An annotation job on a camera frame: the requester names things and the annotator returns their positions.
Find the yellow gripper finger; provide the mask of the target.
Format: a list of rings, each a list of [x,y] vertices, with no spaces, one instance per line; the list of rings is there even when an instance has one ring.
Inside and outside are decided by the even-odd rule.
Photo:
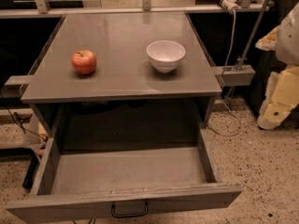
[[[288,66],[280,73],[272,72],[267,81],[257,125],[265,130],[275,129],[298,105],[299,67]]]
[[[276,49],[279,27],[275,27],[270,33],[259,39],[255,47],[264,51],[272,51]]]

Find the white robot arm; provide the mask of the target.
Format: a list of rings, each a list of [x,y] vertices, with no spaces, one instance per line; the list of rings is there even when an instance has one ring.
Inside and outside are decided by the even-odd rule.
[[[272,130],[299,105],[299,3],[279,26],[259,39],[255,47],[273,50],[276,58],[286,64],[279,74],[270,74],[257,119],[260,128]]]

